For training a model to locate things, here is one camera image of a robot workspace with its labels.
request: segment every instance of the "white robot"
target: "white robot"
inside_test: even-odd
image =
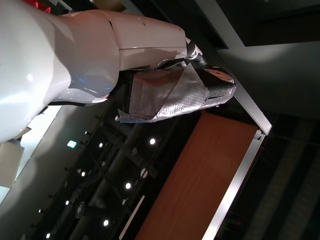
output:
[[[49,103],[105,101],[120,71],[199,58],[189,43],[179,26],[144,16],[104,10],[55,16],[22,0],[1,0],[0,143]]]

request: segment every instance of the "wrapped object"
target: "wrapped object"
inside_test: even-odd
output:
[[[236,90],[224,70],[207,66],[139,71],[133,76],[129,104],[119,110],[122,123],[153,123],[224,104]]]

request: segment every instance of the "orange wooden door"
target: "orange wooden door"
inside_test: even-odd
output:
[[[136,240],[201,240],[257,127],[204,113]]]

